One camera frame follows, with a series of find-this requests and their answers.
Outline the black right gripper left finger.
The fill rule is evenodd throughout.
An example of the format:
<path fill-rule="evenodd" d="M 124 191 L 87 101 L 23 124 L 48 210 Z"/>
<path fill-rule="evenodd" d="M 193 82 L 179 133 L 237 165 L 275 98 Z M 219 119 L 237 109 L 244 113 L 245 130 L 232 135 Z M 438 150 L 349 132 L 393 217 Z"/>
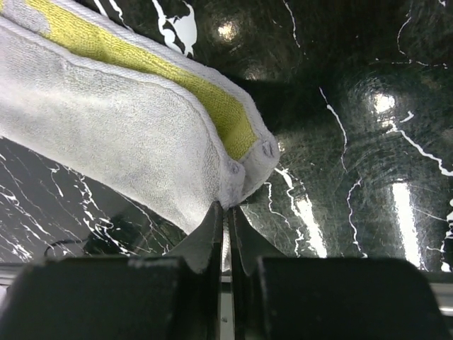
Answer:
<path fill-rule="evenodd" d="M 2 339 L 218 339 L 223 210 L 163 256 L 46 259 L 1 305 Z"/>

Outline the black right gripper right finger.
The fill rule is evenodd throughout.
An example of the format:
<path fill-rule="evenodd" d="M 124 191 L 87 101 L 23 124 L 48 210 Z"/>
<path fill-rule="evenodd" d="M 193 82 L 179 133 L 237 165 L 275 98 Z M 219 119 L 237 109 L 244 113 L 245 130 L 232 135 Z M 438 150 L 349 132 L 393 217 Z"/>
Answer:
<path fill-rule="evenodd" d="M 237 339 L 451 339 L 427 278 L 400 259 L 287 257 L 228 213 Z"/>

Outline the yellow-green and grey towel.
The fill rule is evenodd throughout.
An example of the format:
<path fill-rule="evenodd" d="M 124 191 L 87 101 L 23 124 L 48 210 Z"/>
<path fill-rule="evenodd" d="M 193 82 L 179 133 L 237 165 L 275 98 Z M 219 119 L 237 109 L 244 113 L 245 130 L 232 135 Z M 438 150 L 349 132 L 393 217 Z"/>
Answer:
<path fill-rule="evenodd" d="M 75 1 L 1 2 L 1 136 L 191 233 L 230 208 L 280 152 L 253 99 L 193 59 L 194 8 L 150 3 L 161 41 Z"/>

